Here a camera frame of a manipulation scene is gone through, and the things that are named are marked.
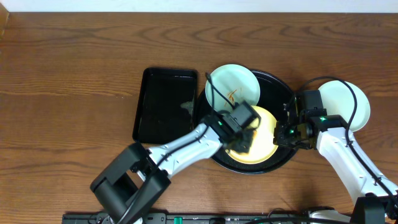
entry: black tray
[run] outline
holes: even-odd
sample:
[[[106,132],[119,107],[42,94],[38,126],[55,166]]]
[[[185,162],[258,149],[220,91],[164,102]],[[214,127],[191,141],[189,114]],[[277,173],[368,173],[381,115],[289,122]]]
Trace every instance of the black tray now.
[[[286,121],[287,114],[284,111],[284,103],[288,103],[293,96],[293,91],[277,77],[256,70],[251,70],[260,84],[261,95],[257,106],[269,111],[277,121]],[[195,125],[211,111],[205,91],[200,93],[194,113]],[[232,159],[223,148],[221,148],[212,159],[219,165],[242,174],[262,174],[275,170],[291,159],[296,150],[288,147],[278,147],[276,152],[264,162],[258,164],[243,164]]]
[[[170,81],[148,86],[151,77],[161,77]],[[160,95],[159,99],[145,102],[145,95]],[[135,141],[149,144],[166,144],[193,129],[193,112],[197,98],[197,71],[173,68],[147,68],[144,70],[141,90],[137,105],[136,120],[132,138]],[[190,103],[188,108],[182,108],[182,103]]]

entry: green connector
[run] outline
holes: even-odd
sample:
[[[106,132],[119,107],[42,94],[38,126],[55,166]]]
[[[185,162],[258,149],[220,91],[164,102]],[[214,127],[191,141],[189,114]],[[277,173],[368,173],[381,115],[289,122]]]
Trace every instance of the green connector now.
[[[254,220],[259,220],[259,219],[261,219],[261,218],[255,218]],[[259,223],[259,224],[263,224],[263,223]]]
[[[174,224],[182,224],[182,217],[174,217]]]

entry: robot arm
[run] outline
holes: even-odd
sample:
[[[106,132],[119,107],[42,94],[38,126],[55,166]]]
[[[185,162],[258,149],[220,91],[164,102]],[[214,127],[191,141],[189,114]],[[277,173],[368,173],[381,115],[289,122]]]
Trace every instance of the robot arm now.
[[[351,150],[346,147],[345,128],[330,128],[328,131],[320,132],[318,135],[317,149],[325,157],[337,172],[339,178],[347,188],[353,203],[358,197],[365,197],[373,194],[377,197],[387,196],[380,185],[375,184],[374,179],[358,161]],[[353,141],[353,146],[362,160],[368,167],[381,178],[386,187],[397,194],[398,186],[392,183],[383,173],[373,164],[365,152],[361,149],[354,138],[352,131],[349,131],[349,140]]]
[[[352,142],[353,147],[351,150],[347,145],[346,121],[340,115],[327,115],[318,90],[298,93],[294,107],[286,109],[289,111],[289,119],[286,123],[277,123],[274,144],[317,149],[333,166],[347,188],[356,205],[353,217],[358,217],[358,214],[365,217],[367,213],[373,213],[373,218],[378,217],[378,221],[365,222],[354,219],[354,222],[384,223],[385,214],[391,219],[397,219],[398,208],[386,189],[396,198],[398,186],[387,179],[372,163],[349,130],[348,142]],[[386,189],[374,180],[370,172],[385,185]]]
[[[191,133],[163,146],[144,149],[140,143],[132,144],[100,173],[90,189],[113,222],[139,221],[184,168],[210,158],[223,145],[239,142],[233,149],[248,150],[251,138],[244,138],[248,136],[245,128],[259,117],[243,102],[231,114],[209,116]],[[144,180],[141,188],[127,175],[129,170]]]

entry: food scrap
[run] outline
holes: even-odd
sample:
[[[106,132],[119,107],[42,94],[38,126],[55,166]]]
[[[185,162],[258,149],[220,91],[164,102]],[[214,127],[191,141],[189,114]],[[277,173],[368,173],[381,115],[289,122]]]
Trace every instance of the food scrap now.
[[[233,105],[235,104],[235,99],[234,99],[234,97],[233,97],[233,94],[234,94],[236,91],[237,91],[237,90],[232,91],[232,92],[229,92],[229,93],[227,94],[228,99],[231,100],[231,102],[232,102]]]

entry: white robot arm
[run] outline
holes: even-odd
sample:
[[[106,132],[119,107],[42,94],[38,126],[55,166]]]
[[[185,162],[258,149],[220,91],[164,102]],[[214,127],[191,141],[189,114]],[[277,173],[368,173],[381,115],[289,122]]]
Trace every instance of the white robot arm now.
[[[381,186],[375,183],[370,173],[362,166],[355,155],[347,147],[345,138],[345,128],[330,128],[328,131],[320,132],[318,135],[317,149],[325,157],[339,178],[347,188],[353,203],[356,203],[358,197],[365,197],[373,194],[378,197],[387,196],[387,193]],[[361,149],[354,138],[352,131],[349,131],[349,140],[362,160],[368,167],[382,179],[384,185],[395,195],[397,195],[398,186],[391,182],[369,159]]]
[[[223,145],[248,150],[253,131],[246,127],[256,118],[260,118],[257,112],[243,102],[230,114],[206,117],[191,133],[163,146],[145,149],[138,142],[131,144],[97,176],[90,189],[115,223],[140,223],[175,174],[210,158]],[[144,180],[139,189],[128,170]]]

